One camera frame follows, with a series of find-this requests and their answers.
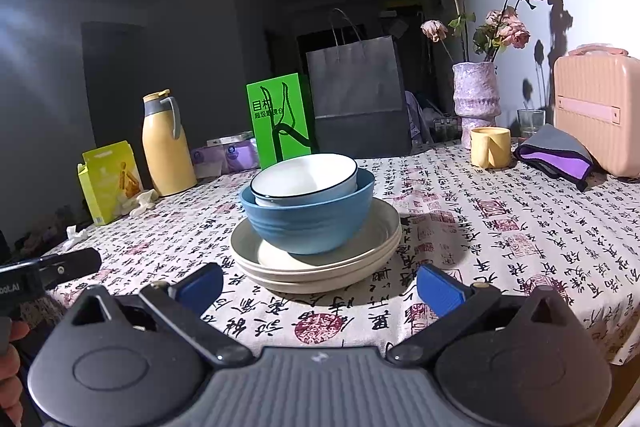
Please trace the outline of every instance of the mug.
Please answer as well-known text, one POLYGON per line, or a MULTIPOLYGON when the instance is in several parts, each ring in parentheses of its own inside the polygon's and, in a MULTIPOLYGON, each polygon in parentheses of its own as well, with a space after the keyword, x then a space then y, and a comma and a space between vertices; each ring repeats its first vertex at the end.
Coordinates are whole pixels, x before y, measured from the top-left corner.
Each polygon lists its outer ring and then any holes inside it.
POLYGON ((504 127, 471 130, 471 164, 482 169, 501 169, 511 163, 511 133, 504 127))

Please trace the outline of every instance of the white tablecloth with chinese calligraphy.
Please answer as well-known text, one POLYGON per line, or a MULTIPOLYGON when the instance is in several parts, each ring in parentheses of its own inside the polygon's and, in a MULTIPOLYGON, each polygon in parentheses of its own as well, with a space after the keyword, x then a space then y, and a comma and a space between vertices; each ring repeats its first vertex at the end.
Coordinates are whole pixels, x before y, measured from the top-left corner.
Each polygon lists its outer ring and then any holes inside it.
POLYGON ((418 266, 432 262, 465 284, 490 282, 512 294, 552 285, 608 360, 623 363, 638 352, 640 184, 597 174, 580 193, 521 163, 474 168, 459 144, 359 163, 376 176, 375 196, 400 212, 404 233, 386 266, 357 284, 286 295, 248 280, 228 244, 244 217, 238 191, 254 174, 242 172, 164 198, 142 217, 91 227, 77 248, 100 251, 102 269, 57 288, 50 295, 57 306, 41 299, 23 314, 56 320, 88 284, 135 293, 213 261, 225 271, 225 288, 203 319, 254 352, 314 344, 384 352, 436 319, 414 280, 418 266))

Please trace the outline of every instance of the gray and purple cloth pouch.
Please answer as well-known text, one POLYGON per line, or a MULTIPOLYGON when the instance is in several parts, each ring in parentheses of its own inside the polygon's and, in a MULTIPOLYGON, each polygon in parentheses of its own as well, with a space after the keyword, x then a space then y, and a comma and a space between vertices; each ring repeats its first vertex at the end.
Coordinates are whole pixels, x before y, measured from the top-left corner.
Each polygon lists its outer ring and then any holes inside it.
POLYGON ((593 158, 584 145, 551 124, 543 125, 521 143, 513 155, 552 179, 564 178, 572 182, 580 192, 586 190, 587 176, 594 169, 593 158))

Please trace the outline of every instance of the vase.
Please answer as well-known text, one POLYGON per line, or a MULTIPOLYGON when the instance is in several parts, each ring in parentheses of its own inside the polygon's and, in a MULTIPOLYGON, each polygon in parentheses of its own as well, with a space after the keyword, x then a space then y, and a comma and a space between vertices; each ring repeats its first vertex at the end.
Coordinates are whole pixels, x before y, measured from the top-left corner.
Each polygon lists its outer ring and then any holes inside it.
POLYGON ((460 62, 453 65, 453 101, 462 117, 462 145, 471 149, 471 130, 495 126, 501 113, 498 78, 492 62, 460 62))

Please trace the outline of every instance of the hand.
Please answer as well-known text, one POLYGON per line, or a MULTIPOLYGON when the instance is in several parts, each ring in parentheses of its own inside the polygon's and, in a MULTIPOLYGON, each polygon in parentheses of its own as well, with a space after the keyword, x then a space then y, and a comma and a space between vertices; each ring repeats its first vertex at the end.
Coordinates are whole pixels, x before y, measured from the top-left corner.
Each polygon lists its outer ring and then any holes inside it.
MULTIPOLYGON (((25 322, 14 322, 11 324, 11 334, 9 341, 18 341, 29 333, 29 325, 25 322)), ((17 349, 12 344, 6 354, 0 357, 0 407, 4 409, 7 416, 20 427, 22 420, 22 404, 20 395, 22 394, 22 384, 17 375, 20 369, 20 356, 17 349)))

